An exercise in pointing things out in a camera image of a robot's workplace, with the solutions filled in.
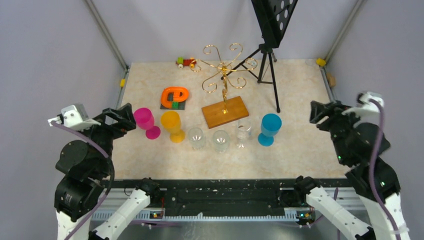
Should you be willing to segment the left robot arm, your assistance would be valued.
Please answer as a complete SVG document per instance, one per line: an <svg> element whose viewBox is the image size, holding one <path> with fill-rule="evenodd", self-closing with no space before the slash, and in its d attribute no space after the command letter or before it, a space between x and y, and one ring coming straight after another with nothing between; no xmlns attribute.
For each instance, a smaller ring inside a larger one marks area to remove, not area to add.
<svg viewBox="0 0 424 240"><path fill-rule="evenodd" d="M75 103L48 123L77 136L62 148L55 165L64 175L54 193L59 240L116 240L143 209L164 205L159 184L143 178L111 217L90 229L93 214L115 180L113 142L136 128L130 103L106 108L94 118L82 104Z"/></svg>

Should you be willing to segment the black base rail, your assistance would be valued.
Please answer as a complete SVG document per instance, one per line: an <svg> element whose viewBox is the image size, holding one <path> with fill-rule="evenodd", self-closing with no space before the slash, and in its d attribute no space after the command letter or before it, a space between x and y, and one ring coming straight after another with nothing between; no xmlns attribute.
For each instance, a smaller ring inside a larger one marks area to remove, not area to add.
<svg viewBox="0 0 424 240"><path fill-rule="evenodd" d="M154 180L159 193L147 207L163 218L282 217L290 208L311 211L289 179Z"/></svg>

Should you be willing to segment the yellow corner clamp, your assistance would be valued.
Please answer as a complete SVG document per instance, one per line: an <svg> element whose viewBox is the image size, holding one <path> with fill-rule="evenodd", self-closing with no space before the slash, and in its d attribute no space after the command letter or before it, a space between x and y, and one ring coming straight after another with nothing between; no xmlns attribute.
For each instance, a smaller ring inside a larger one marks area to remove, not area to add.
<svg viewBox="0 0 424 240"><path fill-rule="evenodd" d="M322 68L327 65L327 62L323 58L317 58L315 63Z"/></svg>

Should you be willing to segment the clear wine glass back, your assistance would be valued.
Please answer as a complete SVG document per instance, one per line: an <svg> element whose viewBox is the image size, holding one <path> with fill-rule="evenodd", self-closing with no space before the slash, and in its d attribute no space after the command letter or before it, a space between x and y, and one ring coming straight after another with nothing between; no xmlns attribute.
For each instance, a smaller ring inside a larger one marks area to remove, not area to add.
<svg viewBox="0 0 424 240"><path fill-rule="evenodd" d="M252 134L252 124L248 118L239 119L236 123L237 147L245 148Z"/></svg>

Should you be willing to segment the dark plate with blocks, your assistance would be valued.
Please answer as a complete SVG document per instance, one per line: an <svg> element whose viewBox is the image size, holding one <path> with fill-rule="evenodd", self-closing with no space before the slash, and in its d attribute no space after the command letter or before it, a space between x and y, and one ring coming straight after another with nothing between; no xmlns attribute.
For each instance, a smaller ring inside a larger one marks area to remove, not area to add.
<svg viewBox="0 0 424 240"><path fill-rule="evenodd" d="M183 111L186 108L186 103L187 101L165 101L164 103L160 104L160 109L162 110L178 110L178 111Z"/></svg>

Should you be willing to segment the small toy car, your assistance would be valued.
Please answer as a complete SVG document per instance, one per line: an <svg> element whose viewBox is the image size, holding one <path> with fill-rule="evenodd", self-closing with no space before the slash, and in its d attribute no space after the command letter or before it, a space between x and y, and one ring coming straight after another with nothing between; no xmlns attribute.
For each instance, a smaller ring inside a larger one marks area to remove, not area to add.
<svg viewBox="0 0 424 240"><path fill-rule="evenodd" d="M177 65L179 69L183 69L184 67L189 67L193 69L197 64L197 61L193 57L191 58L178 57L175 61L175 64Z"/></svg>

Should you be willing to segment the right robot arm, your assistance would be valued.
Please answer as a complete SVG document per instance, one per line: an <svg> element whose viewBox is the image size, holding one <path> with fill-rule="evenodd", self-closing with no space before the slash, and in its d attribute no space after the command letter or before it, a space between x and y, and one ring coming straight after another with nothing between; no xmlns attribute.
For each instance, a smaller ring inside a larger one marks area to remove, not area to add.
<svg viewBox="0 0 424 240"><path fill-rule="evenodd" d="M330 134L337 160L349 167L345 176L370 222L357 219L310 176L296 179L294 202L319 211L349 240L408 240L400 182L395 170L381 159L391 146L383 132L382 102L372 98L350 107L340 101L312 101L310 106L310 123Z"/></svg>

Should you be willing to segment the black music stand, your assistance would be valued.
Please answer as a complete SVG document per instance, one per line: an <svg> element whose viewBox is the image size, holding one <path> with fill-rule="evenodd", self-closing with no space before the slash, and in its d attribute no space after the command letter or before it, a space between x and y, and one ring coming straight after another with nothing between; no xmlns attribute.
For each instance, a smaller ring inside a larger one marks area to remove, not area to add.
<svg viewBox="0 0 424 240"><path fill-rule="evenodd" d="M281 108L276 74L274 70L274 63L277 62L274 50L278 49L281 45L297 3L298 0L252 1L261 37L263 38L263 43L259 44L257 50L233 68L236 70L239 67L242 67L244 70L247 70L248 59L251 59L257 53L262 53L259 74L256 75L252 70L249 70L248 72L256 78L257 83L270 84L273 86L277 113L281 112Z"/></svg>

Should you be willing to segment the yellow wine glass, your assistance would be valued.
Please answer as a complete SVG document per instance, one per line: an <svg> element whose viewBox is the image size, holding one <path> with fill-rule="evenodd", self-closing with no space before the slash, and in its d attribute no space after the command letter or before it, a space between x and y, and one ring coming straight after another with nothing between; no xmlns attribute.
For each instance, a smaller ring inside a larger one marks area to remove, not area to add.
<svg viewBox="0 0 424 240"><path fill-rule="evenodd" d="M185 132L182 130L180 115L176 111L166 111L160 118L164 129L169 133L169 139L173 143L181 143L185 139Z"/></svg>

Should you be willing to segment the pink wine glass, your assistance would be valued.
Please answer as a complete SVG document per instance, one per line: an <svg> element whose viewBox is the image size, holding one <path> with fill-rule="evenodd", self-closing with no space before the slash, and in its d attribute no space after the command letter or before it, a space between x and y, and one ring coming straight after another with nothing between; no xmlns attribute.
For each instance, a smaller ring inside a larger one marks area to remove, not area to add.
<svg viewBox="0 0 424 240"><path fill-rule="evenodd" d="M134 111L133 116L136 125L145 130L145 136L149 140L155 140L161 135L161 129L155 125L155 118L149 108L139 108Z"/></svg>

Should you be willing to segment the gold wine glass rack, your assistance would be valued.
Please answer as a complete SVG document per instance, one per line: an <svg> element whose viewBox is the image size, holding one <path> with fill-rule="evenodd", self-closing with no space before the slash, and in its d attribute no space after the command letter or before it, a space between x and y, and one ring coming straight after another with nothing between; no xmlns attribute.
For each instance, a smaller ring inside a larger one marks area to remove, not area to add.
<svg viewBox="0 0 424 240"><path fill-rule="evenodd" d="M238 54L231 61L223 61L221 59L219 49L213 44L206 45L203 48L203 53L205 55L209 55L212 53L213 49L216 50L219 63L211 64L196 58L190 61L190 63L194 65L194 67L191 68L193 72L200 72L202 70L201 64L216 70L216 73L202 81L201 87L204 92L212 94L217 91L219 83L218 81L209 82L211 79L219 77L219 81L223 85L221 90L222 101L201 108L206 125L209 129L213 129L249 116L247 107L240 96L228 99L229 87L234 89L242 89L247 84L247 80L242 76L237 78L236 83L232 83L229 78L230 74L238 72L238 70L233 67L233 62L235 62L243 52L243 46L240 43L230 44L230 51L238 51Z"/></svg>

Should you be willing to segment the blue wine glass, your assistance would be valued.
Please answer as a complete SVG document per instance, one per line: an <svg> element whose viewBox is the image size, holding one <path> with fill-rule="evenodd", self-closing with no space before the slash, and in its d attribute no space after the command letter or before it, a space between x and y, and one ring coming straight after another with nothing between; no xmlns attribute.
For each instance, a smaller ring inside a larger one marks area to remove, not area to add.
<svg viewBox="0 0 424 240"><path fill-rule="evenodd" d="M260 145L270 147L274 143L274 137L283 125L281 118L274 113L263 116L260 125L260 134L257 140Z"/></svg>

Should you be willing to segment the clear wine glass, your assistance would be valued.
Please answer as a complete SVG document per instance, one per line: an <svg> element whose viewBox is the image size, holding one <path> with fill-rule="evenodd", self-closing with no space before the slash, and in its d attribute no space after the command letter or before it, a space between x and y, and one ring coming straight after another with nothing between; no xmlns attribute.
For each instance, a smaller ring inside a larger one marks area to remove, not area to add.
<svg viewBox="0 0 424 240"><path fill-rule="evenodd" d="M252 134L252 124L248 118L239 119L236 123L237 147L245 148Z"/></svg>
<svg viewBox="0 0 424 240"><path fill-rule="evenodd" d="M218 153L224 153L230 145L230 136L224 130L217 130L212 135L214 149Z"/></svg>
<svg viewBox="0 0 424 240"><path fill-rule="evenodd" d="M200 150L205 146L206 137L202 129L199 127L194 127L191 128L187 134L188 141L194 150Z"/></svg>

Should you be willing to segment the clear wine glass front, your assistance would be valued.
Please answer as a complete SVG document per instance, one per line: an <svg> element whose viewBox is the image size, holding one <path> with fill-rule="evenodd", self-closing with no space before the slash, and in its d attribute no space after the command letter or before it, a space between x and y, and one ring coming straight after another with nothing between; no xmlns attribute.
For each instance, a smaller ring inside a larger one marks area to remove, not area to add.
<svg viewBox="0 0 424 240"><path fill-rule="evenodd" d="M194 150L200 150L205 146L206 137L202 129L199 127L194 127L191 128L187 134L188 141Z"/></svg>

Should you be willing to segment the orange tape dispenser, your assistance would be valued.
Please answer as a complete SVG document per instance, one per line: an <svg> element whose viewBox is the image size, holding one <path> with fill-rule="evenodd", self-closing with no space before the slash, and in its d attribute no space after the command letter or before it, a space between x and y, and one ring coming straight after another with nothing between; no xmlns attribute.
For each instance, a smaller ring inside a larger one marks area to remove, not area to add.
<svg viewBox="0 0 424 240"><path fill-rule="evenodd" d="M183 102L187 101L190 96L190 92L187 88L182 86L170 86L165 88L160 97L160 103L165 101Z"/></svg>

